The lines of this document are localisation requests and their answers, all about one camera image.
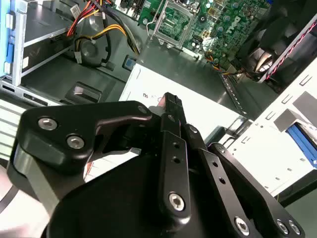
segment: black metal bracket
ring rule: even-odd
[[[232,182],[235,193],[245,204],[250,197],[245,210],[253,219],[258,231],[265,237],[272,238],[302,238],[305,237],[303,228],[278,203],[260,183],[219,143],[214,143],[209,150],[215,153]]]
[[[207,149],[177,96],[166,93],[159,106],[161,117],[133,101],[21,116],[8,175],[17,187],[29,182],[46,205],[47,237],[305,237],[225,148]],[[132,147],[138,157],[82,183],[88,161]]]

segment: cable connector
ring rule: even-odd
[[[80,51],[74,51],[74,55],[75,55],[75,58],[77,60],[77,63],[82,63]]]

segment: green circuit board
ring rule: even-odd
[[[173,8],[166,8],[165,18],[158,31],[179,41],[184,28],[189,23],[189,17]]]
[[[230,60],[270,7],[265,0],[191,0],[187,3],[199,6],[182,47],[201,55],[211,52],[214,61],[225,69],[230,67]],[[144,25],[152,21],[159,4],[160,0],[146,0],[139,23]],[[189,19],[171,8],[167,8],[165,14],[167,20],[161,23],[159,31],[177,39]]]

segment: motherboard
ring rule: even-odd
[[[138,21],[168,48],[210,52],[228,69],[269,7],[265,0],[145,0]]]

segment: silver screw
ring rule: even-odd
[[[250,234],[248,225],[240,217],[235,217],[234,223],[242,234],[244,234],[245,236],[248,236]]]
[[[301,234],[301,231],[300,231],[299,228],[294,224],[294,222],[289,221],[288,223],[289,223],[289,225],[291,226],[291,228],[295,231],[296,234],[298,234],[298,235]]]
[[[168,115],[168,118],[172,121],[172,122],[175,122],[175,119],[172,115]]]
[[[67,138],[67,144],[73,149],[81,149],[84,147],[85,142],[82,138],[76,135],[72,135]]]
[[[223,148],[222,145],[216,145],[216,148],[217,148],[218,150],[220,150],[221,153],[224,153],[224,148]]]
[[[54,130],[57,127],[57,122],[52,118],[41,118],[38,121],[38,125],[44,130]]]
[[[170,204],[173,206],[173,208],[176,211],[183,211],[184,210],[185,203],[184,203],[184,200],[181,196],[179,196],[176,193],[171,193],[168,196],[168,199],[169,199]]]
[[[190,130],[194,132],[195,134],[198,132],[196,128],[194,128],[192,125],[189,126]]]
[[[144,114],[147,113],[147,110],[144,107],[142,107],[142,106],[138,106],[138,109],[139,109],[140,112],[142,112]]]
[[[281,229],[281,231],[283,231],[283,233],[287,235],[288,229],[286,228],[286,226],[280,220],[277,220],[276,222],[278,224],[278,227]]]

